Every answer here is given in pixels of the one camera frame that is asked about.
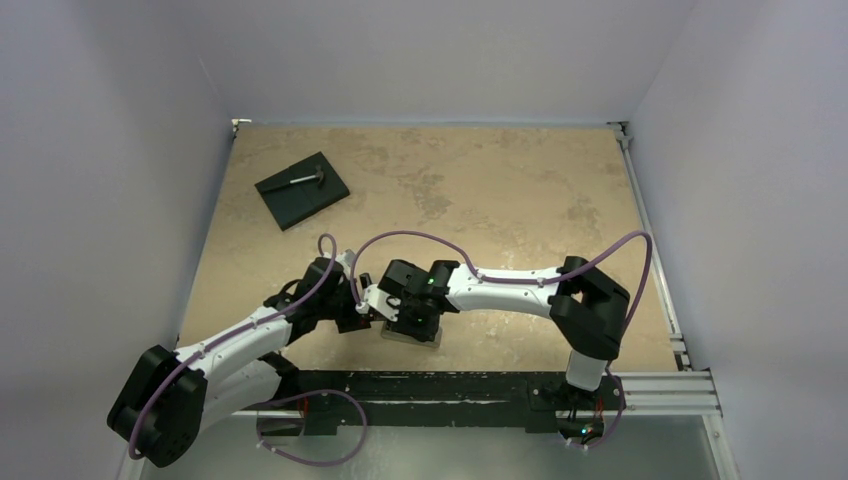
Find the wooden table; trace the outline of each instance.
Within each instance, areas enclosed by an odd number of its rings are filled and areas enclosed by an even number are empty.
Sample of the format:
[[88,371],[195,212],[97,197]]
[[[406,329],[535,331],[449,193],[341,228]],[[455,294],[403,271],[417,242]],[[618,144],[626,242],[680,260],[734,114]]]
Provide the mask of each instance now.
[[[253,185],[322,151],[350,197],[281,232]],[[245,318],[317,255],[332,233],[356,250],[387,230],[439,235],[482,268],[560,265],[591,258],[640,228],[613,133],[604,129],[243,127],[235,141],[200,261],[181,345]],[[393,258],[428,269],[457,255],[434,242],[392,237],[358,265],[375,281]],[[635,292],[644,243],[601,268]],[[570,348],[550,320],[477,311],[442,317],[438,349],[380,337],[381,324],[339,335],[333,322],[284,350],[306,369],[563,370]],[[660,301],[649,282],[625,336],[620,371],[674,371]]]

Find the white wall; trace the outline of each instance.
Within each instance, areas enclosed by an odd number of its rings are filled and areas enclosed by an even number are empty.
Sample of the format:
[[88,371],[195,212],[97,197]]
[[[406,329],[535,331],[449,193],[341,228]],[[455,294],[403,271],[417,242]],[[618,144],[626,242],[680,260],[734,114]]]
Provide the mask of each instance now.
[[183,0],[232,117],[628,118],[695,0]]
[[0,3],[3,478],[114,478],[106,413],[173,341],[229,135],[166,2]]
[[848,3],[701,0],[632,121],[745,478],[848,478]]

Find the metal frame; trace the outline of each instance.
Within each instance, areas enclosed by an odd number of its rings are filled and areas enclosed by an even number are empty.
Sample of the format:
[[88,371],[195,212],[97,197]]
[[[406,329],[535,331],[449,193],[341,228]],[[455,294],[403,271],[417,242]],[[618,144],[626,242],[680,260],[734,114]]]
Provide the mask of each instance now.
[[[250,120],[239,119],[233,121],[234,134],[237,134],[238,123]],[[642,228],[653,236],[650,220],[648,219],[642,192],[636,179],[633,163],[630,158],[629,145],[631,136],[627,135],[624,128],[626,122],[610,123],[609,127],[615,133],[621,149],[622,160],[630,180],[631,190],[639,212]],[[668,289],[668,281],[660,259],[659,250],[654,248],[652,258],[652,273],[657,291],[660,295],[661,305],[666,324],[669,329],[672,350],[678,359],[679,372],[630,372],[617,373],[622,380],[622,387],[627,398],[627,409],[623,412],[626,416],[700,416],[704,422],[710,453],[716,465],[721,480],[738,480],[739,472],[727,442],[722,422],[721,404],[716,394],[710,372],[692,371],[691,362],[671,300]],[[299,415],[292,411],[256,411],[243,410],[235,412],[233,416],[253,416],[263,418],[290,418]],[[138,480],[142,476],[145,460],[131,460],[124,456],[118,480]]]

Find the floor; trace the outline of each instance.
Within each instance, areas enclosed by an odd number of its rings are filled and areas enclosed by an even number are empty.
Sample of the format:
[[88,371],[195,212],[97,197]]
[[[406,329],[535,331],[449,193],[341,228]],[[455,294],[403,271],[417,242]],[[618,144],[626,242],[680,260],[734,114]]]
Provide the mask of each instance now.
[[[350,197],[281,232],[253,185],[322,151]],[[330,232],[356,250],[387,230],[433,233],[478,267],[556,266],[591,258],[640,227],[612,131],[605,129],[304,128],[239,131],[195,280],[181,345],[245,318],[316,255]],[[445,247],[393,237],[360,262],[376,280],[393,258],[429,267]],[[644,244],[602,270],[635,291]],[[339,335],[332,322],[284,351],[305,369],[563,370],[570,348],[550,320],[505,312],[442,318],[439,349],[382,339],[379,328]],[[649,282],[624,338],[619,371],[677,370],[659,297]]]

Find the wire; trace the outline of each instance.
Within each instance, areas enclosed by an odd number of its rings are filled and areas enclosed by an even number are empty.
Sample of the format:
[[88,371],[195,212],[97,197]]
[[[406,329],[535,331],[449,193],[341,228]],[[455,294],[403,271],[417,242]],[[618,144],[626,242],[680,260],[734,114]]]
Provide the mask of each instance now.
[[[636,308],[639,306],[639,301],[642,299],[642,293],[645,291],[645,285],[648,283],[648,275],[651,272],[651,258],[654,254],[654,242],[651,239],[651,235],[643,230],[636,230],[628,233],[627,235],[621,237],[617,242],[612,244],[609,248],[601,252],[600,255],[589,260],[585,265],[576,268],[568,273],[562,274],[558,277],[546,278],[540,280],[533,279],[522,279],[522,278],[500,278],[500,277],[489,277],[486,275],[481,275],[477,267],[471,262],[471,257],[468,256],[465,250],[463,250],[459,245],[452,243],[448,240],[445,240],[441,237],[437,237],[435,235],[431,235],[429,233],[417,232],[415,230],[394,230],[391,232],[381,233],[376,237],[372,238],[365,242],[361,247],[359,247],[359,251],[356,252],[356,255],[353,257],[353,262],[350,265],[350,277],[351,279],[356,278],[356,263],[359,261],[359,257],[362,256],[362,253],[368,248],[371,244],[376,242],[377,240],[381,240],[386,237],[392,237],[395,235],[411,235],[415,237],[423,237],[435,242],[441,243],[446,247],[449,247],[459,253],[462,256],[463,260],[465,260],[465,264],[468,266],[468,270],[471,271],[471,274],[474,275],[477,279],[491,282],[491,283],[502,283],[502,284],[511,284],[511,285],[538,285],[541,283],[542,285],[550,285],[552,283],[564,282],[566,280],[571,280],[572,278],[579,277],[584,273],[588,272],[596,265],[604,261],[607,257],[615,253],[619,248],[624,246],[630,240],[633,240],[636,237],[643,237],[645,239],[645,264],[642,267],[642,276],[639,279],[639,287],[636,289],[636,295],[633,296],[633,302],[630,305],[630,310],[627,311],[627,316],[624,317],[624,328],[626,329],[628,325],[630,325],[630,321],[633,320],[633,314],[636,313]],[[353,295],[354,301],[357,304],[362,302],[362,299],[359,295],[359,290],[356,287],[356,282],[350,282],[350,292]]]
[[321,236],[318,237],[318,249],[322,250],[321,249],[321,242],[325,238],[329,239],[330,244],[333,246],[333,253],[330,256],[330,263],[327,265],[327,269],[324,270],[324,273],[321,274],[321,278],[319,278],[318,282],[315,283],[315,286],[313,286],[308,292],[306,292],[306,294],[304,296],[300,297],[299,299],[295,300],[294,302],[290,303],[289,305],[286,305],[285,308],[283,308],[282,310],[280,310],[278,312],[274,312],[274,313],[272,313],[268,316],[260,318],[259,320],[256,321],[255,325],[252,322],[247,322],[247,323],[243,324],[242,326],[240,326],[238,328],[235,328],[235,329],[233,329],[233,330],[231,330],[227,333],[222,334],[221,336],[217,337],[216,339],[214,339],[211,342],[209,342],[208,344],[206,344],[202,349],[191,354],[182,363],[177,365],[177,367],[174,368],[174,370],[167,377],[165,377],[165,380],[162,381],[162,383],[156,388],[156,390],[153,392],[153,394],[147,400],[147,403],[144,404],[144,407],[142,407],[141,411],[138,414],[138,419],[136,420],[135,425],[133,425],[132,433],[130,434],[130,440],[129,440],[128,446],[127,446],[127,451],[128,451],[130,458],[132,458],[133,460],[140,460],[140,459],[144,458],[144,455],[139,453],[138,450],[137,450],[138,437],[141,434],[142,425],[144,425],[144,422],[147,419],[147,416],[150,414],[150,411],[153,409],[153,405],[156,404],[156,401],[159,400],[159,397],[162,396],[162,394],[165,392],[165,390],[174,382],[174,380],[180,375],[180,373],[182,373],[183,370],[188,368],[189,365],[196,362],[199,358],[201,358],[204,355],[206,355],[207,353],[211,352],[214,348],[218,347],[219,345],[226,342],[227,340],[230,340],[234,337],[237,337],[238,335],[241,335],[242,333],[244,333],[247,330],[252,330],[253,328],[255,328],[255,326],[264,325],[268,322],[276,320],[279,317],[282,317],[283,315],[285,315],[286,313],[288,313],[288,312],[294,310],[295,308],[301,306],[303,304],[303,302],[308,300],[309,297],[314,295],[315,292],[317,292],[318,289],[321,288],[321,285],[323,285],[324,282],[327,280],[327,277],[330,276],[330,272],[333,270],[333,264],[335,263],[335,258],[336,258],[336,239],[333,238],[333,236],[330,235],[329,233],[322,233]]
[[270,443],[268,443],[265,440],[265,437],[262,436],[262,432],[259,429],[259,422],[257,421],[257,423],[256,423],[256,436],[259,438],[259,446],[262,446],[263,448],[265,448],[269,452],[276,453],[277,455],[279,455],[283,458],[287,458],[287,459],[292,460],[294,462],[297,462],[297,463],[300,463],[300,464],[303,464],[303,465],[307,465],[307,466],[310,466],[310,467],[335,467],[337,465],[341,465],[341,464],[345,463],[346,461],[348,461],[351,458],[353,458],[354,456],[356,456],[356,454],[359,453],[360,450],[362,450],[362,446],[365,445],[365,437],[367,436],[366,434],[368,432],[368,419],[365,416],[365,410],[362,408],[362,405],[359,402],[357,402],[356,399],[354,399],[353,397],[351,397],[347,393],[339,391],[339,390],[333,390],[333,389],[326,388],[326,389],[321,389],[321,390],[314,390],[312,392],[301,393],[300,395],[295,395],[293,397],[283,398],[283,399],[280,399],[280,400],[272,400],[270,402],[264,402],[264,403],[260,403],[258,405],[263,406],[263,407],[276,407],[276,406],[284,405],[288,402],[300,400],[301,398],[308,398],[308,397],[312,397],[312,396],[319,395],[319,394],[337,395],[337,396],[342,397],[345,400],[349,401],[351,404],[353,404],[354,407],[356,407],[356,411],[359,412],[359,416],[360,416],[360,418],[362,418],[362,435],[359,436],[359,441],[356,442],[356,446],[353,447],[353,450],[351,450],[350,452],[348,452],[347,455],[345,455],[345,456],[343,456],[339,459],[330,460],[330,461],[307,460],[305,458],[297,457],[297,456],[292,455],[290,453],[286,453],[286,452],[278,449],[277,447],[274,447]]

